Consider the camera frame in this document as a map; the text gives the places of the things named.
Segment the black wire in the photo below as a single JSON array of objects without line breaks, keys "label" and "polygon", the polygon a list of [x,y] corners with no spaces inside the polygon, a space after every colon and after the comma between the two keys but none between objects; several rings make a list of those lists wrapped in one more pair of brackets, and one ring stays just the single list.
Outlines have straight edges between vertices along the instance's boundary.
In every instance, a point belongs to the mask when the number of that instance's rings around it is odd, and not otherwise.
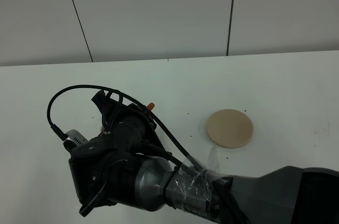
[{"label": "black wire", "polygon": [[175,158],[172,154],[170,154],[170,153],[166,152],[165,150],[161,149],[160,147],[157,147],[157,146],[152,145],[152,144],[146,144],[146,145],[144,145],[144,147],[149,148],[151,151],[157,153],[159,155],[159,157],[163,157],[163,158],[169,160],[174,165],[176,165],[178,167],[182,166],[182,162],[180,160]]},{"label": "black wire", "polygon": [[[62,131],[55,125],[52,123],[51,120],[51,107],[53,102],[56,100],[57,97],[59,97],[61,94],[63,94],[64,92],[73,90],[73,89],[79,89],[79,88],[89,88],[89,89],[99,89],[99,90],[104,90],[104,91],[108,91],[108,92],[112,92],[115,94],[118,94],[119,96],[122,96],[128,100],[130,100],[131,102],[134,102],[134,104],[138,105],[139,107],[142,108],[143,111],[145,111],[162,129],[163,131],[166,133],[166,135],[169,137],[169,139],[173,142],[173,144],[179,149],[179,151],[186,157],[188,158],[191,162],[194,161],[193,157],[183,148],[183,146],[176,140],[176,138],[172,135],[172,133],[166,128],[166,126],[162,123],[162,121],[152,113],[152,111],[148,110],[142,103],[140,103],[139,101],[137,101],[135,98],[122,93],[118,90],[109,88],[109,87],[105,87],[105,86],[98,86],[98,85],[74,85],[74,86],[70,86],[70,87],[66,87],[64,89],[62,89],[61,91],[59,91],[56,95],[54,95],[52,97],[52,99],[50,100],[48,107],[47,107],[47,120],[48,123],[51,125],[53,131],[62,139],[65,140],[66,138],[62,135]],[[201,165],[197,164],[197,163],[193,163],[193,165],[198,169],[201,170],[202,167]]]},{"label": "black wire", "polygon": [[82,207],[79,210],[79,213],[85,217],[87,216],[96,206],[97,203],[99,203],[99,201],[105,196],[105,187],[108,181],[108,177],[109,177],[109,170],[114,167],[116,164],[124,162],[124,160],[118,160],[114,163],[110,163],[110,159],[106,162],[109,163],[108,165],[106,165],[104,167],[104,171],[103,171],[103,177],[104,177],[104,182],[102,187],[97,191],[97,192],[92,192],[91,195],[88,196],[88,198],[86,199],[86,201],[82,204]]},{"label": "black wire", "polygon": [[115,117],[117,117],[117,114],[122,106],[122,101],[123,101],[123,97],[122,95],[119,95],[119,101],[118,101],[118,105],[115,107],[113,113],[111,114],[108,122],[107,122],[107,126],[106,126],[106,129],[105,131],[110,131],[112,126],[113,126],[113,122],[114,122],[114,119]]},{"label": "black wire", "polygon": [[112,95],[112,92],[107,93],[103,107],[102,107],[101,123],[102,123],[102,127],[104,128],[106,128],[106,125],[107,125],[107,111],[108,111],[109,99],[111,95]]},{"label": "black wire", "polygon": [[229,183],[222,185],[218,183],[218,180],[215,180],[212,182],[212,186],[219,195],[219,204],[221,210],[223,210],[220,215],[220,221],[222,224],[251,224],[250,220],[242,212],[234,196],[229,191]]}]

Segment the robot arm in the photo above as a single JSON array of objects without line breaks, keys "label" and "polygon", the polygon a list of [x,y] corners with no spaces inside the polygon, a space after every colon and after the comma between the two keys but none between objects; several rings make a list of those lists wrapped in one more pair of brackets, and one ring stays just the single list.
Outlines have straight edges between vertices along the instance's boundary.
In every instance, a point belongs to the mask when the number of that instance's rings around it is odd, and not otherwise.
[{"label": "robot arm", "polygon": [[[114,91],[74,86],[56,97],[73,88]],[[70,170],[83,216],[96,207],[117,203],[147,211],[167,204],[222,224],[325,223],[324,219],[338,223],[336,211],[329,212],[339,206],[335,200],[339,196],[337,172],[285,167],[259,178],[221,175],[204,169],[184,150],[192,162],[186,166],[165,151],[155,133],[155,121],[166,133],[168,130],[156,116],[143,105],[125,106],[122,98],[114,101],[103,90],[92,101],[103,115],[105,130],[88,141],[76,130],[64,134],[51,122],[50,108],[56,97],[49,105],[48,120],[70,152]]]}]

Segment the beige disk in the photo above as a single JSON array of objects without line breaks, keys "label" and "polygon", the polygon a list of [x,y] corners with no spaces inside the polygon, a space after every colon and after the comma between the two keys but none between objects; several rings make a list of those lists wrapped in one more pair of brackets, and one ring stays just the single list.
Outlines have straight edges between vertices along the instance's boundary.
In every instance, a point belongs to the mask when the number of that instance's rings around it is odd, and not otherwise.
[{"label": "beige disk", "polygon": [[247,144],[253,136],[253,124],[238,110],[220,110],[207,120],[207,134],[216,144],[236,148]]}]

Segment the plastic wrap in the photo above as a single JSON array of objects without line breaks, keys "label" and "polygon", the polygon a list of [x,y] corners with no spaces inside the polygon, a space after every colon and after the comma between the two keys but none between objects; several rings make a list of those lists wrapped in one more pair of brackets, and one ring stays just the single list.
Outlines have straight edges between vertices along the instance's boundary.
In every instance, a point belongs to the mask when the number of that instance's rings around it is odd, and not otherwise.
[{"label": "plastic wrap", "polygon": [[197,171],[186,159],[171,179],[166,195],[172,206],[185,212],[220,223],[219,198],[212,182],[219,179],[228,182],[228,176],[220,175],[216,147],[210,151],[208,167]]}]

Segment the white table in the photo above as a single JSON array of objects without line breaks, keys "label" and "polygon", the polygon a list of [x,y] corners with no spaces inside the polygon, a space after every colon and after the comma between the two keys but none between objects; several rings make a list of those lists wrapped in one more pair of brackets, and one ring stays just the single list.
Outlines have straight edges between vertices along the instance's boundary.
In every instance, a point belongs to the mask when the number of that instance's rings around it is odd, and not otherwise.
[{"label": "white table", "polygon": [[[339,51],[237,57],[103,62],[0,68],[0,219],[12,223],[208,223],[164,207],[150,213],[124,205],[83,218],[69,154],[49,128],[46,108],[60,89],[96,84],[119,89],[154,112],[203,163],[212,142],[205,121],[237,109],[253,121],[252,141],[217,148],[224,174],[261,176],[287,165],[339,169]],[[101,116],[95,90],[62,95],[52,120],[64,131],[95,137]],[[183,156],[158,130],[166,149]]]}]

